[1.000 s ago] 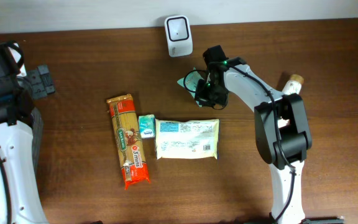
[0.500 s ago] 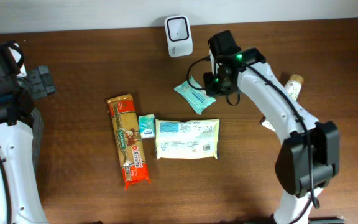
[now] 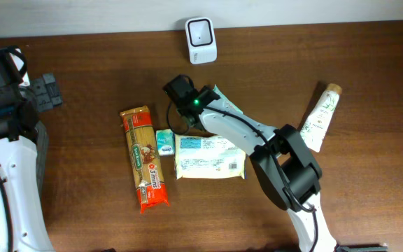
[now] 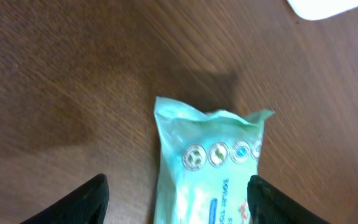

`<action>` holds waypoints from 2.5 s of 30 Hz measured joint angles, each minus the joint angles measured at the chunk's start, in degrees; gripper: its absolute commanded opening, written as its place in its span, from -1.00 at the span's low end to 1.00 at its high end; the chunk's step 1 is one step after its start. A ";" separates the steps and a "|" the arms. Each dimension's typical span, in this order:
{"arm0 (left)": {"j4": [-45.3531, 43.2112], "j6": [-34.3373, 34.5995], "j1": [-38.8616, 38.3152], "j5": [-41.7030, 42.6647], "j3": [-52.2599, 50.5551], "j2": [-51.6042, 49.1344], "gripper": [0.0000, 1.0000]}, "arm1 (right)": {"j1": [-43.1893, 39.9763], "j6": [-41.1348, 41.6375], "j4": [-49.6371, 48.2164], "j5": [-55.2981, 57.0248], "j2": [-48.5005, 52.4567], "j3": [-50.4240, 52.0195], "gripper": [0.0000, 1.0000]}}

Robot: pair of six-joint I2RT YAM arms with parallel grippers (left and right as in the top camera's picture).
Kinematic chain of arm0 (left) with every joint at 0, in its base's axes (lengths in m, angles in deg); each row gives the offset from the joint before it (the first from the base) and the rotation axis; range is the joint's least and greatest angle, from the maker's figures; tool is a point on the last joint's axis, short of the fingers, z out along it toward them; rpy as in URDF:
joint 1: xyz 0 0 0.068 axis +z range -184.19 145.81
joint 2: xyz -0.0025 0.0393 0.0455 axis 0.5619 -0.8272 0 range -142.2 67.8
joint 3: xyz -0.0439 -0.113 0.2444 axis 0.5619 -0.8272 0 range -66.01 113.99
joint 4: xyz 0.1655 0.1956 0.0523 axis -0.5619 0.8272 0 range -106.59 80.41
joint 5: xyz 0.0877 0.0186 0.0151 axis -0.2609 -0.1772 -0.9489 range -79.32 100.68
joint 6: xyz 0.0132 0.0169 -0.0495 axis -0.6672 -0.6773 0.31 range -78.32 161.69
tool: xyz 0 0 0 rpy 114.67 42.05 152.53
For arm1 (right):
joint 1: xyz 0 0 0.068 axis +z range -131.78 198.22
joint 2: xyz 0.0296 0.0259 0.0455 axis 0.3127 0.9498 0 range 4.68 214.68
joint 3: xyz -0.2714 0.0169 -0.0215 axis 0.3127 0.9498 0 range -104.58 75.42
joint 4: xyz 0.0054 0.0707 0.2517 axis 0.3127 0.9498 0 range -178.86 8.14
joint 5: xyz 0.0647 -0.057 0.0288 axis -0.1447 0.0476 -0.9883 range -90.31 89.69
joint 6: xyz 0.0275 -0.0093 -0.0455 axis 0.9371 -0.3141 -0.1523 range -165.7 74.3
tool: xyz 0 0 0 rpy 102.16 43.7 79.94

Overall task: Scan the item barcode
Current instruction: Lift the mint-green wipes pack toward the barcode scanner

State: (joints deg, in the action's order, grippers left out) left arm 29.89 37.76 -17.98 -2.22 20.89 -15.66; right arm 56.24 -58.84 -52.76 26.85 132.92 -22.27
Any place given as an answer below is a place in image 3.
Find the orange spaghetti package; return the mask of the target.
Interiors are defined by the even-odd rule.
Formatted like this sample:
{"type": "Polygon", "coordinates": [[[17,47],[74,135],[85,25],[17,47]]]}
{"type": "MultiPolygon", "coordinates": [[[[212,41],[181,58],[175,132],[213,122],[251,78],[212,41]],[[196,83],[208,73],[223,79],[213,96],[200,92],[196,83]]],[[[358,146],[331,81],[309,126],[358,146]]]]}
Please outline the orange spaghetti package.
{"type": "Polygon", "coordinates": [[[125,130],[141,213],[158,204],[168,204],[167,186],[162,173],[150,109],[147,106],[132,108],[121,112],[120,117],[125,130]]]}

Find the pale yellow snack package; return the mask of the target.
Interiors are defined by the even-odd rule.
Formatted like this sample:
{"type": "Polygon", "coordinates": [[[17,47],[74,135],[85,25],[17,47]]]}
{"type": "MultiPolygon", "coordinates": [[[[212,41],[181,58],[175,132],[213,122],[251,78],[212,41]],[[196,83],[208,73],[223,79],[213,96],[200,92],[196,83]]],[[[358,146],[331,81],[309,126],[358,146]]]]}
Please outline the pale yellow snack package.
{"type": "Polygon", "coordinates": [[[246,153],[221,136],[175,138],[177,179],[246,178],[246,153]]]}

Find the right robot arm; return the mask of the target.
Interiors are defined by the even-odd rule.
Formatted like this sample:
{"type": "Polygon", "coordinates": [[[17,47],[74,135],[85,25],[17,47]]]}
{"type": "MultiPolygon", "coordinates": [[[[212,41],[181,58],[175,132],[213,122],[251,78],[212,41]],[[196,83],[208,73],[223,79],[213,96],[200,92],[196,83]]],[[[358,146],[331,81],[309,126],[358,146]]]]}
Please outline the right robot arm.
{"type": "Polygon", "coordinates": [[[246,153],[265,195],[288,213],[300,251],[337,250],[320,205],[322,170],[295,127],[257,122],[210,87],[198,90],[186,75],[163,90],[188,127],[221,136],[246,153]]]}

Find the white cream tube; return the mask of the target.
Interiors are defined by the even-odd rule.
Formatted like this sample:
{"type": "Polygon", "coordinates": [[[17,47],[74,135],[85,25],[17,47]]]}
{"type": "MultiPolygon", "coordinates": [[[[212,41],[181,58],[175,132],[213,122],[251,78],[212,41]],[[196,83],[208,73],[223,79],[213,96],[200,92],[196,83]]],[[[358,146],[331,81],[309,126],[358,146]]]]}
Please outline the white cream tube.
{"type": "Polygon", "coordinates": [[[304,143],[317,153],[320,152],[341,93],[339,85],[328,84],[300,130],[304,143]]]}

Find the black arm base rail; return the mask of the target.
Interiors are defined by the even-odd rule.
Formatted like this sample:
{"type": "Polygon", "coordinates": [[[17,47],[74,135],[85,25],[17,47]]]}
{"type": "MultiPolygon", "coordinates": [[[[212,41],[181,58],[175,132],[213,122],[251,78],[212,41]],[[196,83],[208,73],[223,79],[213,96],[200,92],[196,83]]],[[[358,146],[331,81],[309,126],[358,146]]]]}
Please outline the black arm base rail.
{"type": "Polygon", "coordinates": [[[335,252],[388,252],[387,246],[342,246],[338,245],[335,252]]]}

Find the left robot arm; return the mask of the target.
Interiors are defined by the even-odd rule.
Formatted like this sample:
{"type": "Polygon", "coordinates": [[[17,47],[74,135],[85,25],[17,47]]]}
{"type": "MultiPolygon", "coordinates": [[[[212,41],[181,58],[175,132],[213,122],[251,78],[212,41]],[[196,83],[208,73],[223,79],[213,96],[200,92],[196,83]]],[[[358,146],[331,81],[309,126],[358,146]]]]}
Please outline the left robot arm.
{"type": "Polygon", "coordinates": [[[41,207],[49,137],[39,115],[62,103],[53,74],[30,80],[21,49],[0,49],[0,251],[54,249],[41,207]]]}

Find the small teal tissue pack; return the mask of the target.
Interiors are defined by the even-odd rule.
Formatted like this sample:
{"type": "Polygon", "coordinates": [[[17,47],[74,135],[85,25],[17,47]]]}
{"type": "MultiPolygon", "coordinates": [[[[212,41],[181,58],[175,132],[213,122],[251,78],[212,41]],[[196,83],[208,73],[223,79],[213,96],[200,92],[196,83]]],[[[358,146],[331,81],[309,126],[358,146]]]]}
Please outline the small teal tissue pack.
{"type": "Polygon", "coordinates": [[[170,129],[157,130],[155,137],[160,156],[168,156],[175,153],[174,133],[170,129]]]}

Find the teal wet wipes pack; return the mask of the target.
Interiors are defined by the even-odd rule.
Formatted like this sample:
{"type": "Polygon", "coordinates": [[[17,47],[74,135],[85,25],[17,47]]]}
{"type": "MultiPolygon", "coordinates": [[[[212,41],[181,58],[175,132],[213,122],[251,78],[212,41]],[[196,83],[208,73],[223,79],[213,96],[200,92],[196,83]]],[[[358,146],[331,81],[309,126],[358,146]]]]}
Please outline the teal wet wipes pack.
{"type": "Polygon", "coordinates": [[[239,113],[243,113],[243,111],[242,111],[238,106],[236,106],[234,103],[232,103],[232,102],[220,91],[220,89],[218,88],[217,85],[214,85],[213,91],[214,91],[217,95],[219,95],[221,99],[224,99],[224,100],[225,100],[226,106],[227,106],[228,108],[234,109],[235,111],[237,111],[237,112],[239,112],[239,113]]]}

